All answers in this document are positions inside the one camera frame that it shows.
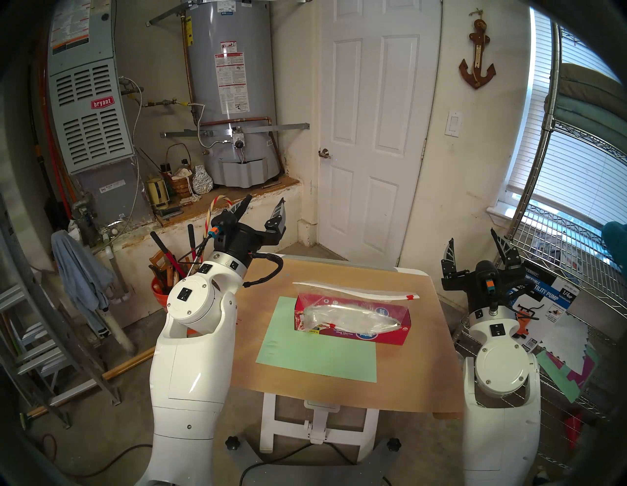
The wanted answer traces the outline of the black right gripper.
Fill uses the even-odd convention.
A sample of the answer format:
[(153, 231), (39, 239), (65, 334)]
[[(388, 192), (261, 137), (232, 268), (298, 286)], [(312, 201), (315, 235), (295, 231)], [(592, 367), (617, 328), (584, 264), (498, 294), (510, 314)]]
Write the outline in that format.
[(496, 269), (490, 261), (481, 261), (477, 263), (475, 271), (458, 271), (454, 238), (447, 243), (441, 259), (443, 289), (464, 292), (469, 312), (487, 307), (490, 310), (511, 307), (510, 289), (524, 285), (524, 267), (516, 247), (510, 246), (510, 243), (499, 236), (493, 228), (491, 236), (504, 269)]

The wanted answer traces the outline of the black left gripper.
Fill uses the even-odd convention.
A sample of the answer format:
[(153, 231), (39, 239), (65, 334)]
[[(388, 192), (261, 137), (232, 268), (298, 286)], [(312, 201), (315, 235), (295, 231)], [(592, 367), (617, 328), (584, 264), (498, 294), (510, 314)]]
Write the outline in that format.
[(212, 227), (221, 231), (215, 238), (214, 252), (228, 254), (241, 263), (251, 263), (253, 254), (263, 246), (276, 246), (285, 233), (285, 199), (282, 197), (265, 223), (265, 231), (255, 230), (238, 221), (252, 201), (246, 195), (228, 209), (229, 215), (217, 215), (211, 220)]

